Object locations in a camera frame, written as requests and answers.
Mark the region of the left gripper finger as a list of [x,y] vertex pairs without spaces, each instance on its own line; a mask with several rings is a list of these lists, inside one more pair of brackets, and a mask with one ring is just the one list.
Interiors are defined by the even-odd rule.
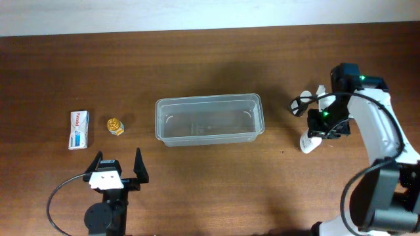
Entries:
[[147,184],[149,182],[149,175],[144,165],[141,150],[139,147],[136,149],[133,172],[136,174],[136,178],[141,184]]
[[97,154],[96,154],[96,156],[95,156],[95,158],[94,158],[94,160],[92,161],[92,163],[88,166],[88,168],[86,169],[86,173],[90,173],[90,172],[93,172],[93,171],[95,171],[96,169],[97,169],[97,167],[98,167],[98,164],[101,162],[101,160],[102,160],[102,158],[103,158],[103,154],[102,154],[102,152],[101,151],[99,151]]

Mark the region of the white medicine box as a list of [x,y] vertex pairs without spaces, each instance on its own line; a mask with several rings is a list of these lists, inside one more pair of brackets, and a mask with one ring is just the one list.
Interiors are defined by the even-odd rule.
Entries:
[[73,111],[70,113],[69,150],[88,147],[89,112]]

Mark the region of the white lotion bottle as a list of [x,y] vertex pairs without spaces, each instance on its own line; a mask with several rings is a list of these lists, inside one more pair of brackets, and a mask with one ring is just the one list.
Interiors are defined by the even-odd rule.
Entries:
[[299,140],[301,151],[305,154],[310,153],[322,143],[322,138],[317,136],[309,136],[309,130],[307,129]]

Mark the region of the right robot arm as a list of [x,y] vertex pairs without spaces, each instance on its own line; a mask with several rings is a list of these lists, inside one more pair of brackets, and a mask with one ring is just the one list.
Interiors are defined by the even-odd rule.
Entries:
[[369,167],[346,184],[340,215],[315,223],[311,235],[399,235],[419,232],[419,154],[411,146],[393,112],[389,88],[381,77],[360,73],[356,64],[331,70],[331,88],[304,91],[298,103],[308,111],[308,128],[299,144],[304,153],[324,139],[350,134],[356,121],[367,150]]

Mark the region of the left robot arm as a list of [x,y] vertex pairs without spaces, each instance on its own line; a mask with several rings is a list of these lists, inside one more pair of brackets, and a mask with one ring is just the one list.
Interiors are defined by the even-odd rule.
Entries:
[[122,168],[116,159],[103,159],[98,152],[85,171],[83,181],[102,195],[102,201],[91,205],[84,216],[89,235],[121,236],[126,233],[128,196],[140,191],[141,184],[150,180],[140,148],[136,149],[134,178],[122,178]]

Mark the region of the black bottle white cap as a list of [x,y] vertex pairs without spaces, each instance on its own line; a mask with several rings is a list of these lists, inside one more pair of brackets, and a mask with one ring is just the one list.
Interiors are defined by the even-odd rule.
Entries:
[[289,104],[290,112],[296,116],[300,117],[307,110],[307,102],[311,101],[312,94],[308,90],[304,90],[299,96],[293,99]]

